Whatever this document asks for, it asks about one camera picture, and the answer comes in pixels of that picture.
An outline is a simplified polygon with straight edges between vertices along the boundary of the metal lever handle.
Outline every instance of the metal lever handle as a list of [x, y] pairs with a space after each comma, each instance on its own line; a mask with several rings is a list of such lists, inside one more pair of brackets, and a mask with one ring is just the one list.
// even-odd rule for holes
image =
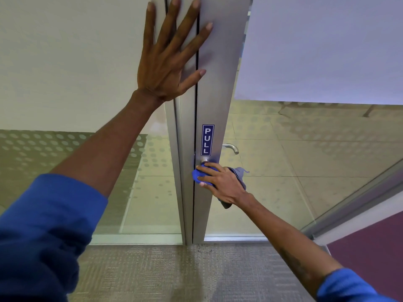
[[228, 144], [223, 144], [222, 146], [226, 147], [226, 148], [231, 148], [236, 155], [239, 154], [238, 147], [236, 147], [234, 144], [229, 144], [228, 143]]

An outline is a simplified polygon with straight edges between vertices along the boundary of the cleaning cloth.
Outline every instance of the cleaning cloth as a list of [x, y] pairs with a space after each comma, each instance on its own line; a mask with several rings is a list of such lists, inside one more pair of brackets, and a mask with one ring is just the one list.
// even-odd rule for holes
[[[211, 168], [211, 169], [213, 169], [213, 170], [215, 170], [215, 171], [218, 171], [215, 167], [210, 167], [210, 166], [206, 166], [206, 167], [209, 167], [209, 168]], [[242, 178], [243, 178], [243, 173], [248, 173], [248, 171], [245, 171], [242, 167], [236, 167], [236, 168], [228, 167], [228, 169], [229, 169], [231, 172], [233, 172], [233, 173], [235, 174], [235, 176], [237, 177], [239, 183], [240, 183], [240, 184], [242, 185], [242, 187], [246, 190], [246, 185], [245, 185], [245, 183], [242, 181]], [[202, 182], [202, 180], [199, 180], [198, 177], [204, 177], [204, 176], [210, 176], [210, 175], [209, 175], [209, 174], [206, 174], [206, 173], [204, 173], [204, 172], [202, 172], [202, 171], [199, 171], [198, 169], [195, 169], [195, 170], [192, 172], [192, 176], [193, 176], [193, 180], [194, 180], [195, 182], [200, 183], [200, 182]], [[213, 183], [210, 183], [210, 182], [204, 182], [204, 183], [207, 183], [207, 184], [209, 184], [209, 185], [211, 185], [211, 186], [213, 186], [213, 187], [216, 187]], [[229, 208], [229, 207], [232, 205], [231, 203], [226, 203], [226, 202], [224, 202], [224, 201], [222, 201], [222, 200], [220, 200], [220, 199], [219, 199], [219, 201], [221, 202], [221, 204], [222, 204], [222, 206], [223, 206], [224, 208]]]

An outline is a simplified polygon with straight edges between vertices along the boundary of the hand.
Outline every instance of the hand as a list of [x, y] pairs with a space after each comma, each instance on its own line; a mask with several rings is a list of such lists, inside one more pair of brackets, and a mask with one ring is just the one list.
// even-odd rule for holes
[[183, 51], [180, 51], [199, 15], [200, 0], [192, 2], [184, 20], [169, 42], [180, 7], [181, 0], [171, 1], [156, 44], [154, 44], [156, 16], [154, 3], [148, 3], [145, 16], [144, 43], [137, 73], [137, 83], [139, 90], [147, 90], [163, 101], [170, 101], [184, 94], [190, 87], [197, 84], [206, 72], [206, 70], [197, 70], [181, 82], [183, 67], [210, 35], [213, 24], [208, 23], [200, 30], [199, 35]]
[[228, 167], [222, 167], [218, 163], [207, 162], [205, 166], [215, 167], [215, 171], [208, 167], [196, 166], [199, 171], [202, 171], [211, 176], [198, 177], [199, 180], [213, 183], [213, 187], [207, 183], [201, 182], [200, 186], [204, 187], [213, 193], [213, 195], [226, 203], [233, 203], [237, 205], [239, 201], [248, 195], [242, 185], [239, 183], [237, 177], [231, 172]]

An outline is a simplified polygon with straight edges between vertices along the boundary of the maroon wall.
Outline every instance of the maroon wall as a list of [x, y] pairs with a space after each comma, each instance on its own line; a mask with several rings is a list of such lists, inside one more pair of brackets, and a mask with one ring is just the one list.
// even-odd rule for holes
[[403, 212], [330, 243], [328, 248], [380, 294], [403, 301]]

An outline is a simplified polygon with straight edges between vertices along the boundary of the blue sign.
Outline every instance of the blue sign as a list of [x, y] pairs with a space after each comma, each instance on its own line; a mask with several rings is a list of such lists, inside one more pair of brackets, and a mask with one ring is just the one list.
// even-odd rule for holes
[[201, 155], [211, 156], [211, 146], [213, 145], [214, 125], [203, 125], [201, 140]]

